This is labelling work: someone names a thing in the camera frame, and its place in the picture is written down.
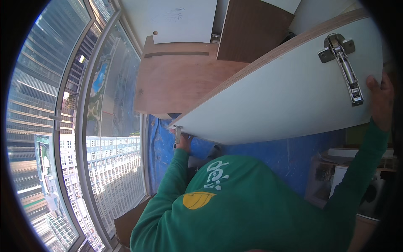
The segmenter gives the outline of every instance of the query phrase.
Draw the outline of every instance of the swimming pool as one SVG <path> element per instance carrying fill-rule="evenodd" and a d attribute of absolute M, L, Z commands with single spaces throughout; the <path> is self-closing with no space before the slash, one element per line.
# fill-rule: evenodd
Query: swimming pool
<path fill-rule="evenodd" d="M 104 63 L 102 65 L 97 79 L 92 83 L 92 89 L 94 90 L 95 93 L 98 92 L 99 89 L 102 87 L 102 82 L 104 80 L 105 70 L 107 66 L 108 66 L 107 63 Z"/>

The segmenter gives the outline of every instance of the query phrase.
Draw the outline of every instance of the cardboard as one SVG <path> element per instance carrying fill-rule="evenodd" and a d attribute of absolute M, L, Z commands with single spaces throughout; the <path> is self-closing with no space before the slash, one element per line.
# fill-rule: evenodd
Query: cardboard
<path fill-rule="evenodd" d="M 154 197 L 151 196 L 146 199 L 144 202 L 140 203 L 137 207 L 128 211 L 124 215 L 120 216 L 117 219 L 114 219 L 115 229 L 116 229 L 116 238 L 119 243 L 123 246 L 130 248 L 130 236 L 133 228 L 139 221 L 141 214 L 144 211 L 145 206 L 147 206 L 150 199 Z"/>

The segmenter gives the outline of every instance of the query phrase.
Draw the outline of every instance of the blue tarp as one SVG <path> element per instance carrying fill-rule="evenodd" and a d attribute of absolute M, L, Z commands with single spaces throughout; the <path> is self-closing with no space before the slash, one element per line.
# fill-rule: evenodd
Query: blue tarp
<path fill-rule="evenodd" d="M 169 132 L 171 120 L 149 118 L 149 171 L 151 193 L 158 186 L 173 157 L 174 135 Z M 317 152 L 345 143 L 345 130 L 330 131 L 315 135 L 289 139 L 223 146 L 223 154 L 246 155 L 260 159 L 267 164 L 292 190 L 301 197 L 305 194 L 311 158 Z M 214 143 L 194 138 L 191 155 L 205 158 Z"/>

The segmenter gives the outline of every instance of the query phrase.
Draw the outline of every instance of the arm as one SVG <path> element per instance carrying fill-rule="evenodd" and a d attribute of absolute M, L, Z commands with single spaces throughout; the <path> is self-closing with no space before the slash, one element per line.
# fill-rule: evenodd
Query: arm
<path fill-rule="evenodd" d="M 184 194 L 187 184 L 187 164 L 192 137 L 181 135 L 174 157 L 166 170 L 157 194 L 150 199 L 130 237 L 131 251 L 154 251 L 168 234 L 158 228 L 161 221 L 171 214 L 173 202 Z"/>
<path fill-rule="evenodd" d="M 372 93 L 370 127 L 343 181 L 336 186 L 324 207 L 325 211 L 337 212 L 338 216 L 347 219 L 354 218 L 357 213 L 361 198 L 386 151 L 392 124 L 394 92 L 388 75 L 383 73 L 380 86 L 372 76 L 367 78 L 366 84 Z"/>
<path fill-rule="evenodd" d="M 380 130 L 371 119 L 364 141 L 334 194 L 324 207 L 340 216 L 354 216 L 361 198 L 375 174 L 388 143 L 388 133 Z"/>

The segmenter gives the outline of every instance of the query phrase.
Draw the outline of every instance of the window frame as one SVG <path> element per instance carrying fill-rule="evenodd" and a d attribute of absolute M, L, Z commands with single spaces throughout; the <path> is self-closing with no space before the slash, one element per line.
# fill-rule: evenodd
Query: window frame
<path fill-rule="evenodd" d="M 60 117 L 62 102 L 63 102 L 63 95 L 67 85 L 67 80 L 69 78 L 70 69 L 73 65 L 75 55 L 77 54 L 81 43 L 84 41 L 84 38 L 91 28 L 91 26 L 96 22 L 96 17 L 92 11 L 92 6 L 89 0 L 83 0 L 85 7 L 87 8 L 87 12 L 90 15 L 91 20 L 88 22 L 84 30 L 82 31 L 80 37 L 76 41 L 74 49 L 72 50 L 69 60 L 65 66 L 65 69 L 62 74 L 61 83 L 58 90 L 58 95 L 56 97 L 56 104 L 55 104 L 55 113 L 54 115 Z M 137 52 L 137 54 L 141 57 L 142 49 L 139 46 L 133 32 L 132 28 L 130 27 L 126 17 L 122 14 L 121 5 L 119 0 L 112 0 L 111 2 L 112 8 L 114 9 L 114 13 L 111 15 L 110 19 L 106 23 L 105 27 L 103 28 L 95 46 L 93 52 L 89 58 L 87 68 L 83 74 L 83 81 L 81 84 L 81 90 L 79 92 L 79 97 L 77 100 L 77 114 L 76 114 L 76 132 L 75 132 L 75 152 L 76 154 L 76 161 L 77 161 L 77 170 L 78 170 L 78 177 L 80 180 L 81 190 L 83 193 L 83 197 L 87 200 L 86 206 L 88 214 L 94 224 L 94 228 L 97 230 L 99 239 L 104 243 L 105 248 L 103 251 L 113 251 L 118 246 L 118 241 L 116 236 L 109 238 L 109 235 L 106 231 L 106 228 L 103 225 L 100 211 L 96 206 L 96 200 L 92 191 L 91 181 L 90 181 L 90 174 L 89 174 L 89 167 L 88 167 L 88 160 L 87 160 L 87 149 L 86 149 L 86 126 L 87 126 L 87 111 L 88 111 L 88 99 L 92 87 L 92 82 L 95 74 L 95 66 L 100 59 L 102 54 L 102 50 L 107 42 L 107 39 L 114 28 L 115 24 L 120 22 L 123 31 L 126 33 L 128 39 L 131 42 L 133 49 Z M 83 233 L 79 222 L 74 214 L 74 209 L 70 203 L 67 187 L 65 187 L 64 177 L 63 177 L 63 170 L 61 165 L 61 156 L 58 155 L 60 153 L 60 136 L 61 133 L 60 129 L 60 122 L 57 120 L 53 121 L 53 147 L 54 147 L 54 155 L 55 164 L 56 164 L 56 171 L 57 171 L 57 179 L 61 188 L 62 192 L 62 199 L 66 205 L 68 216 L 72 221 L 72 224 L 76 228 L 78 232 L 78 238 L 76 241 L 71 245 L 69 251 L 77 251 L 80 246 L 86 240 L 86 236 Z M 148 135 L 148 115 L 141 114 L 140 115 L 140 156 L 141 156 L 141 169 L 143 170 L 143 187 L 145 191 L 144 198 L 140 199 L 137 204 L 144 201 L 145 199 L 150 197 L 150 185 L 148 183 L 148 149 L 147 149 L 147 135 Z"/>

